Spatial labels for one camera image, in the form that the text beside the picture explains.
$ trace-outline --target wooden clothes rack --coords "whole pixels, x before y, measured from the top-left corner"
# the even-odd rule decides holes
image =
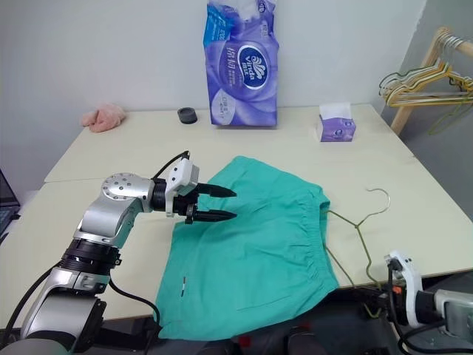
[[[428,67],[429,65],[433,65],[435,63],[435,60],[438,58],[439,55],[438,39],[440,36],[446,33],[451,34],[449,28],[447,27],[441,27],[437,30],[434,35],[434,38],[432,39],[432,43],[430,44],[429,50],[427,51],[427,54],[422,61],[421,67]],[[473,43],[471,42],[464,41],[456,48],[456,50],[473,58]],[[391,129],[395,132],[396,135],[399,135],[399,133],[401,133],[413,109],[413,106],[405,106],[401,107],[396,113],[396,116],[394,117],[394,120],[391,123]]]

